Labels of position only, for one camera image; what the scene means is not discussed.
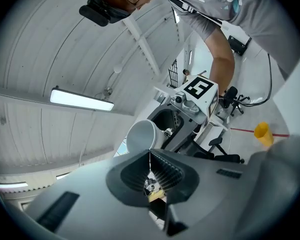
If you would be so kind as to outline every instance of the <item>ceiling beam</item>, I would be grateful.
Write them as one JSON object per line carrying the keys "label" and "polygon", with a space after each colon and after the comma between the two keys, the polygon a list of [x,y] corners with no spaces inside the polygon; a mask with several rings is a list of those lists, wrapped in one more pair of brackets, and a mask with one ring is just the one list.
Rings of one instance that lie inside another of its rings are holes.
{"label": "ceiling beam", "polygon": [[18,175],[43,173],[43,172],[59,170],[62,168],[79,165],[79,163],[82,164],[84,162],[87,162],[90,159],[105,155],[110,152],[113,152],[113,154],[114,154],[114,151],[115,151],[114,147],[109,146],[109,147],[104,147],[102,149],[99,149],[93,153],[83,155],[81,157],[81,160],[78,156],[76,158],[71,158],[71,159],[67,159],[64,161],[58,161],[58,162],[54,162],[54,163],[46,163],[46,164],[40,164],[40,165],[15,166],[15,167],[0,166],[0,176],[18,176]]}
{"label": "ceiling beam", "polygon": [[34,95],[31,93],[20,92],[16,90],[10,90],[6,88],[0,87],[0,101],[5,103],[16,103],[19,105],[25,106],[32,106],[41,109],[47,110],[58,110],[58,111],[65,111],[65,112],[72,112],[72,113],[84,113],[90,114],[91,113],[104,113],[107,115],[122,115],[122,116],[130,116],[133,117],[133,114],[128,114],[120,111],[104,111],[98,109],[88,109],[76,106],[66,106],[56,103],[51,103],[47,97],[42,97],[39,95]]}
{"label": "ceiling beam", "polygon": [[123,19],[123,23],[127,26],[132,36],[139,44],[155,75],[160,76],[161,73],[155,56],[134,17],[131,15],[130,17]]}
{"label": "ceiling beam", "polygon": [[[164,21],[172,20],[173,14],[171,12],[167,13],[164,17],[159,19],[155,24],[153,24],[145,33],[143,33],[143,36],[147,38],[156,28],[158,28]],[[137,48],[140,47],[139,43],[136,42],[136,44],[132,47],[132,49],[126,54],[126,56],[122,60],[122,65],[125,66],[131,56],[135,54]]]}

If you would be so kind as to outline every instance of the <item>gray t-shirt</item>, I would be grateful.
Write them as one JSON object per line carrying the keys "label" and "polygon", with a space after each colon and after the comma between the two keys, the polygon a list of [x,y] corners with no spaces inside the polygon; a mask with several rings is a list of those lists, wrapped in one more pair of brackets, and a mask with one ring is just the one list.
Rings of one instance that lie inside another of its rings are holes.
{"label": "gray t-shirt", "polygon": [[[208,17],[227,21],[233,25],[240,26],[244,21],[249,20],[247,9],[257,9],[256,0],[182,0]],[[198,13],[190,13],[178,10],[177,14],[182,20],[188,23],[205,41],[206,38],[215,30],[217,25],[211,20]]]}

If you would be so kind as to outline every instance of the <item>white wall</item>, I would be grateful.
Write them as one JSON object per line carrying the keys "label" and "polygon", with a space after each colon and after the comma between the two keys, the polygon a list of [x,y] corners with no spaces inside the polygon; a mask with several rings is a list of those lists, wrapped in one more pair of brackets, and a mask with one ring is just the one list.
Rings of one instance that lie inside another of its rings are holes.
{"label": "white wall", "polygon": [[300,135],[300,60],[273,100],[289,133]]}
{"label": "white wall", "polygon": [[209,77],[213,58],[205,42],[196,32],[190,37],[189,50],[192,51],[191,64],[188,66],[190,74],[198,75],[206,70],[204,76]]}
{"label": "white wall", "polygon": [[176,66],[177,66],[177,73],[178,73],[178,86],[181,86],[184,80],[184,74],[183,70],[185,69],[186,65],[186,54],[185,54],[185,48],[182,49],[182,51],[179,53],[178,57],[176,57]]}

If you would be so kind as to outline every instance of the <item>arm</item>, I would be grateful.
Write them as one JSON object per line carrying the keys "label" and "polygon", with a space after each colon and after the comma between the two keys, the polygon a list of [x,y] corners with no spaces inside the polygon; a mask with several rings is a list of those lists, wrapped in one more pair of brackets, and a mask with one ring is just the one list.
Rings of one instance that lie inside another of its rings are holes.
{"label": "arm", "polygon": [[235,72],[235,58],[228,40],[217,27],[205,40],[213,57],[209,79],[219,85],[219,95],[228,88]]}
{"label": "arm", "polygon": [[207,45],[213,57],[210,80],[219,85],[219,94],[227,89],[235,71],[235,59],[228,40],[220,27],[198,13],[181,12],[179,17],[195,30]]}

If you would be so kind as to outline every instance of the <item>black strap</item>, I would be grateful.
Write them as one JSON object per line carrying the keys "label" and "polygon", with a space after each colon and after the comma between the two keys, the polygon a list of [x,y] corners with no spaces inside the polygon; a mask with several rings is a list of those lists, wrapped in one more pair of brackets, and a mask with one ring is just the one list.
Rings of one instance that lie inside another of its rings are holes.
{"label": "black strap", "polygon": [[[189,13],[191,13],[191,14],[196,14],[196,13],[198,13],[195,9],[193,9],[193,8],[190,7],[190,6],[189,6],[188,10],[183,9],[184,3],[181,2],[180,0],[169,0],[169,1],[171,1],[172,3],[174,3],[174,4],[175,4],[177,7],[179,7],[180,9],[182,9],[182,10],[184,10],[184,11],[187,11],[187,12],[189,12]],[[209,20],[213,20],[213,21],[217,22],[218,24],[222,25],[222,22],[221,22],[220,20],[218,20],[218,19],[216,19],[216,18],[213,18],[213,17],[210,17],[210,16],[206,16],[206,17],[207,17]]]}

